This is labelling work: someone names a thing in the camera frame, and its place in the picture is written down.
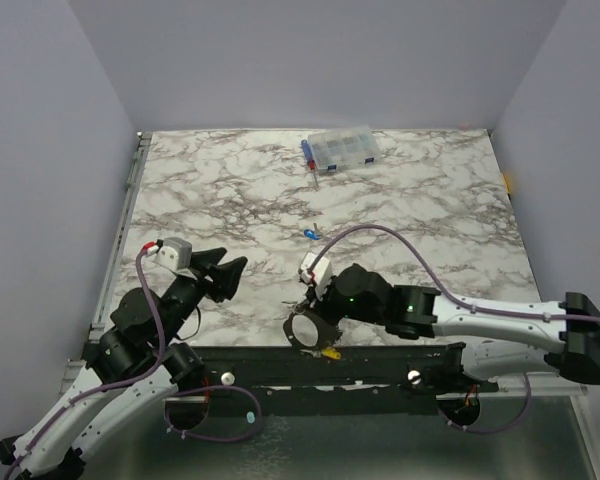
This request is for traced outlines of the yellow key tag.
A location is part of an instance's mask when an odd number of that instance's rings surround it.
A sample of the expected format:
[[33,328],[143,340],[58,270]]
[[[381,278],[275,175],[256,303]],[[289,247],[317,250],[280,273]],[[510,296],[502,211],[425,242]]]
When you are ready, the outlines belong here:
[[342,358],[341,353],[334,348],[324,348],[320,351],[320,354],[328,359],[339,361]]

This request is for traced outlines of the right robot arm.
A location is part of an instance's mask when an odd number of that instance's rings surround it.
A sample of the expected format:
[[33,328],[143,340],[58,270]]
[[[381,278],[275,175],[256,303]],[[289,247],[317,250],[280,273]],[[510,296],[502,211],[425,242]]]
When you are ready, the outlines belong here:
[[600,311],[588,296],[568,292],[561,301],[531,304],[455,297],[440,289],[392,285],[353,264],[335,275],[327,260],[302,266],[308,310],[324,324],[344,319],[379,325],[406,340],[478,337],[439,367],[441,383],[461,391],[474,379],[527,372],[555,372],[585,385],[600,385]]

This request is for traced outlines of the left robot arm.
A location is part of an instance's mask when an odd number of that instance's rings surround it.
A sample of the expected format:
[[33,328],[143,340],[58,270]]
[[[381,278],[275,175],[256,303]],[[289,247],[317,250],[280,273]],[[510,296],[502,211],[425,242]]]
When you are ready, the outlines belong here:
[[225,248],[195,252],[167,238],[135,259],[139,287],[113,311],[113,325],[82,353],[71,386],[27,432],[0,441],[6,478],[77,479],[96,444],[151,404],[173,394],[209,391],[204,363],[178,332],[200,302],[232,299],[247,265]]

